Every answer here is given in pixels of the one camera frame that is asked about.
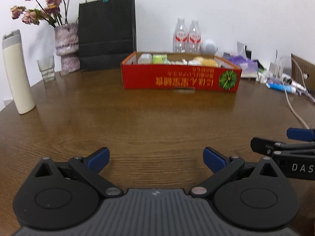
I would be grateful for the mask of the yellow white plush toy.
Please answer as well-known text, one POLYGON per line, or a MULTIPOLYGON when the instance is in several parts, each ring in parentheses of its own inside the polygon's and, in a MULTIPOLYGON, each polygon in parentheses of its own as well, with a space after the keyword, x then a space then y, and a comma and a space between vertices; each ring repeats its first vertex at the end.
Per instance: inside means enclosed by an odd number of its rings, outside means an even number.
POLYGON ((214 67, 218 68, 218 63, 215 59, 207 59, 201 56, 197 56, 193 59, 193 62, 204 67, 214 67))

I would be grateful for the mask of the clear cotton swab box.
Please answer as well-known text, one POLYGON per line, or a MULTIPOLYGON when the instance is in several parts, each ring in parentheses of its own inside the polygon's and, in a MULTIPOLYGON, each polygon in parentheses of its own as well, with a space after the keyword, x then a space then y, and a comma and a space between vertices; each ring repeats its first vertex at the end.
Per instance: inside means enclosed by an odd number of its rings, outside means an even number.
POLYGON ((150 53, 143 53, 137 60, 138 65, 151 65, 153 63, 153 57, 150 53))

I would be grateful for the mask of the green yellow tissue packet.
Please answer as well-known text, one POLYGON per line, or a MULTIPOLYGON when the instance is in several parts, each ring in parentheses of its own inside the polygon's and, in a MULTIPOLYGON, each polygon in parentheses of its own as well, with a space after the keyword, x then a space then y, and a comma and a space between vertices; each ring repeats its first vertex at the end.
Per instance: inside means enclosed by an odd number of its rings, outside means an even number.
POLYGON ((154 65, 169 65, 170 61, 168 60, 168 56, 166 54, 153 54, 152 63, 154 65))

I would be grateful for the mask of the blue white tube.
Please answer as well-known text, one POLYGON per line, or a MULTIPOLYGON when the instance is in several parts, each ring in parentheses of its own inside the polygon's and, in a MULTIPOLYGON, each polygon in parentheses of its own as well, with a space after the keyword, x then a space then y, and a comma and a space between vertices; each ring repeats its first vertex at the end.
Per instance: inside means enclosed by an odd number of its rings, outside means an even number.
POLYGON ((266 87, 268 89, 273 89, 273 90, 277 90, 277 91, 287 92, 287 93, 290 93, 290 94, 296 93, 296 88, 294 86, 290 86, 290 85, 266 83, 266 87))

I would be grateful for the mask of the white small bottle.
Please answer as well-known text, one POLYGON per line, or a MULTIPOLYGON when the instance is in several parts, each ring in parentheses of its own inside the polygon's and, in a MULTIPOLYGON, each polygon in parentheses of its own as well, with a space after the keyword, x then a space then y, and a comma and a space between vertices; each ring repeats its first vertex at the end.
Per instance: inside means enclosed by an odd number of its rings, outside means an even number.
POLYGON ((258 76, 256 78, 256 82, 259 82, 260 84, 266 84, 268 81, 269 75, 266 73, 258 73, 258 76))

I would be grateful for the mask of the white charger plug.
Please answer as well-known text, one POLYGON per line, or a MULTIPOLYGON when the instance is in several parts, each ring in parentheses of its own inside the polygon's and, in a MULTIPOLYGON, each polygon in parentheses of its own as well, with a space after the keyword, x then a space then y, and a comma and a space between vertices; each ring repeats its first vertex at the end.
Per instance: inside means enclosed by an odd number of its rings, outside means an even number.
POLYGON ((278 50, 275 52, 274 61, 270 62, 269 73, 275 78, 283 76, 284 66, 278 61, 278 50))

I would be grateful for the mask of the purple tissue pack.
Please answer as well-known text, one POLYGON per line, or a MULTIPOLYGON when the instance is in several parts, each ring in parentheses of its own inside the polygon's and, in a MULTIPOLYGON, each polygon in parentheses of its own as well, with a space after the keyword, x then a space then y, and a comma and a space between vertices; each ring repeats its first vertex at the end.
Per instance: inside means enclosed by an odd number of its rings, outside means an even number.
POLYGON ((246 55, 246 45, 236 42, 237 53, 224 52, 223 58, 233 63, 242 70, 241 78, 256 79, 258 76, 258 63, 246 55))

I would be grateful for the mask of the red orange cardboard box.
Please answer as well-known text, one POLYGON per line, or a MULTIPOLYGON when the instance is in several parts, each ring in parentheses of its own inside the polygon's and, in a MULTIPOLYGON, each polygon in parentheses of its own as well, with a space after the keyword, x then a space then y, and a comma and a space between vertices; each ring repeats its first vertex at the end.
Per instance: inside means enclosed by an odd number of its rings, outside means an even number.
POLYGON ((166 54, 169 61, 193 61, 197 56, 215 59, 218 68, 192 65, 138 65, 143 53, 134 52, 121 62, 123 87, 125 89, 193 89, 206 91, 236 92, 242 70, 228 60, 216 55, 193 53, 151 52, 166 54))

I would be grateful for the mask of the clear drinking glass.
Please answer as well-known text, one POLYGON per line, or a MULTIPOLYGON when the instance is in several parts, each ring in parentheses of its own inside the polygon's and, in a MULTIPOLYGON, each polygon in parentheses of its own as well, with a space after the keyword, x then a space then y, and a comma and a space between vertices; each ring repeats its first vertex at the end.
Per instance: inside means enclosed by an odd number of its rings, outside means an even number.
POLYGON ((55 58, 53 55, 37 60, 37 65, 45 84, 55 80, 55 58))

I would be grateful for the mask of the right clear water bottle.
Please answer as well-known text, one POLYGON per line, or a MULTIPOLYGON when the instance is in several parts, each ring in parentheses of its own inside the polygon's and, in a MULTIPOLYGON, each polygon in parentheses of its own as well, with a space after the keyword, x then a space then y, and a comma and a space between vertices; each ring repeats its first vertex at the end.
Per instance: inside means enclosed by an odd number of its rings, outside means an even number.
POLYGON ((190 53, 199 53, 201 49, 201 30, 199 22, 192 20, 188 31, 188 48, 190 53))

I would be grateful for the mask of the clear water bottle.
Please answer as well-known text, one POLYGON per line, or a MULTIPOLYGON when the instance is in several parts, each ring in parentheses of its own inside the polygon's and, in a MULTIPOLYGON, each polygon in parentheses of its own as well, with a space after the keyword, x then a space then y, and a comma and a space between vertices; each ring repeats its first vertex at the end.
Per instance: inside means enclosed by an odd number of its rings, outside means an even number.
POLYGON ((190 53, 199 53, 201 49, 201 30, 199 22, 192 20, 188 31, 188 48, 190 53))
POLYGON ((185 19, 178 18, 175 32, 173 35, 173 52, 185 53, 187 41, 188 41, 188 30, 185 25, 185 19))

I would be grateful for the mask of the pink white textured vase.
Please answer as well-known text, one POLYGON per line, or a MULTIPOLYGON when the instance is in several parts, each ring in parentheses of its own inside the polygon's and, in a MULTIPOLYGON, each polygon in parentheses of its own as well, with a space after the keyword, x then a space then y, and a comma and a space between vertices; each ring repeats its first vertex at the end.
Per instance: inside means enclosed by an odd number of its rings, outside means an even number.
POLYGON ((79 25, 70 23, 55 28, 56 55, 60 57, 61 74, 67 75, 80 69, 79 25))

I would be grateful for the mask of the left clear water bottle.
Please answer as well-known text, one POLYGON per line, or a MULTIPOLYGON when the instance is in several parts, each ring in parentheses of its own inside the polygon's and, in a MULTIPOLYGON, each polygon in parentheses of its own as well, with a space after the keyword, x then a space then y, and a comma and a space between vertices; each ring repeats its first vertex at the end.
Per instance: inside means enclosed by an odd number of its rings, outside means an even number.
POLYGON ((185 25, 185 19, 178 18, 175 32, 173 35, 173 52, 185 53, 187 41, 188 41, 188 30, 185 25))

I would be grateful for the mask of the black paper shopping bag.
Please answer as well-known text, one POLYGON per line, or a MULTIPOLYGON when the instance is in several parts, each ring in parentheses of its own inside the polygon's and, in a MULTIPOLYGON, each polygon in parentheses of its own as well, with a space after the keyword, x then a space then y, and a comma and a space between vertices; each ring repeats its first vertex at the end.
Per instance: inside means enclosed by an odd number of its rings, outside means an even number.
POLYGON ((119 69, 136 50, 135 0, 96 0, 79 5, 82 71, 119 69))

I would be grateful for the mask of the cream thermos bottle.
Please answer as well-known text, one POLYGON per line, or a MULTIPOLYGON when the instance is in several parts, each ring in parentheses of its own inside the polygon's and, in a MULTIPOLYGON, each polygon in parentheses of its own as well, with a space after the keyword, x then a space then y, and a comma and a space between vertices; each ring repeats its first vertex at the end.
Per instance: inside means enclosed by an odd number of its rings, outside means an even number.
POLYGON ((16 108, 19 114, 28 113, 36 104, 26 71, 20 31, 14 30, 4 35, 2 48, 6 75, 16 108))

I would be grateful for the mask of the dried pink flower bouquet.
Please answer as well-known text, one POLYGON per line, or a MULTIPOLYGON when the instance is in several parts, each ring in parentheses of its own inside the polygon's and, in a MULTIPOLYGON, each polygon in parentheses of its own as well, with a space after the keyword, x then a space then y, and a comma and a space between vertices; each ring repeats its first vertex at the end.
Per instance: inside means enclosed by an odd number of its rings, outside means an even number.
POLYGON ((10 9, 11 19, 20 19, 26 25, 38 26, 42 21, 53 28, 69 24, 68 10, 70 0, 24 0, 35 2, 35 8, 13 6, 10 9))

